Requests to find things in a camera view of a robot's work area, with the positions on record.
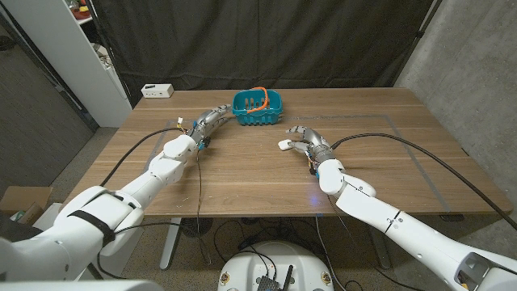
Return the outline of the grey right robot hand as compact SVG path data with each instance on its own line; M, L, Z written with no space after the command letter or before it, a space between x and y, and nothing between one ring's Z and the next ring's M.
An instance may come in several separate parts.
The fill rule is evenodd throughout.
M330 144L317 131L302 125L297 125L288 129L286 133L299 133L301 135L300 141L289 141L288 144L292 149L302 154L308 154L313 161L322 163L326 160L335 159Z

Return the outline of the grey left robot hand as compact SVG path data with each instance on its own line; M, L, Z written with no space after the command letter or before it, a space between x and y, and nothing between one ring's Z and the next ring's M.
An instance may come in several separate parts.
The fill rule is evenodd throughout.
M225 114L232 110L230 104L224 104L208 110L193 123L188 135L195 141L199 150L208 147L212 133L228 119Z

